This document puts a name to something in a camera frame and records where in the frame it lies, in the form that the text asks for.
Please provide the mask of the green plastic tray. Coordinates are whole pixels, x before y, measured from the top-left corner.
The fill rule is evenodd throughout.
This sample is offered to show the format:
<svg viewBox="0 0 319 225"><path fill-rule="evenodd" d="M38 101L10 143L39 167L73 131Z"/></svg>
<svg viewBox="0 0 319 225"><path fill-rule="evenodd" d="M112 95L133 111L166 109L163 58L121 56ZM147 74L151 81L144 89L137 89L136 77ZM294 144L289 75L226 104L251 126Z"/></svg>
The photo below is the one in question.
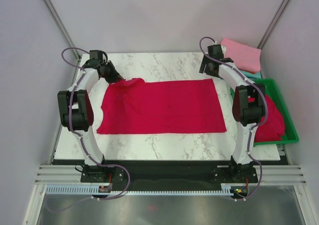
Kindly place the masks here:
<svg viewBox="0 0 319 225"><path fill-rule="evenodd" d="M273 79L255 79L266 90L269 107L266 123L258 127L254 146L266 144L289 144L299 142L299 136L286 107L285 101Z"/></svg>

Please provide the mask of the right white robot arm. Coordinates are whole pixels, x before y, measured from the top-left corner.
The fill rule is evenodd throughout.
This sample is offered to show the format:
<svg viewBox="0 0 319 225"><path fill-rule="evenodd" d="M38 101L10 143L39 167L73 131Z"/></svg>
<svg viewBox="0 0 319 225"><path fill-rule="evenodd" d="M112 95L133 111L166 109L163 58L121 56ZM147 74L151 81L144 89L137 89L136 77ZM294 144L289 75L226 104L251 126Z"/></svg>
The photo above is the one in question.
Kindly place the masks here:
<svg viewBox="0 0 319 225"><path fill-rule="evenodd" d="M234 91L232 115L236 121L236 145L225 172L226 181L234 183L260 183L262 172L254 163L260 164L251 154L259 126L268 119L265 86L248 79L235 66L231 58L224 57L222 46L213 44L203 53L199 72L228 83Z"/></svg>

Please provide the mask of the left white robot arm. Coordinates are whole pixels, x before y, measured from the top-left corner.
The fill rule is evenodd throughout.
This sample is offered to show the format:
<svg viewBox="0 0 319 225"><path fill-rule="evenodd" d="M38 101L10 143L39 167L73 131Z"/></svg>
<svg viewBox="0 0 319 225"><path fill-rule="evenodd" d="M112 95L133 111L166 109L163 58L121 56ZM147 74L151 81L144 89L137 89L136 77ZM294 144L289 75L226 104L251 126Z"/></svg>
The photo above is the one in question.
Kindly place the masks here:
<svg viewBox="0 0 319 225"><path fill-rule="evenodd" d="M80 170L81 182L111 183L115 166L105 166L105 157L97 145L89 93L101 78L108 84L113 84L122 81L123 77L108 59L106 52L91 50L88 54L89 59L82 67L67 62L77 68L80 74L70 88L58 92L60 121L75 136L84 155L84 165Z"/></svg>

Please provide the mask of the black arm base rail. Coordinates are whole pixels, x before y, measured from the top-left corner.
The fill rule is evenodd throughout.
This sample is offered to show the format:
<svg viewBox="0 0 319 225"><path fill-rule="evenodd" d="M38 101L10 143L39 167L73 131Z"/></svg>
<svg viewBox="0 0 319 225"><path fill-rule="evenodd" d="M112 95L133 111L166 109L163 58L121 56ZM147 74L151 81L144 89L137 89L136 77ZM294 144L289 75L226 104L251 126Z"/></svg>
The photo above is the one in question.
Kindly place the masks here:
<svg viewBox="0 0 319 225"><path fill-rule="evenodd" d="M215 190L222 184L254 184L249 182L234 183L226 181L224 168L230 161L160 161L160 160L110 160L114 165L112 182L115 190ZM54 160L54 165L70 165L80 175L83 160ZM264 162L254 163L257 172L266 177L266 170L273 165Z"/></svg>

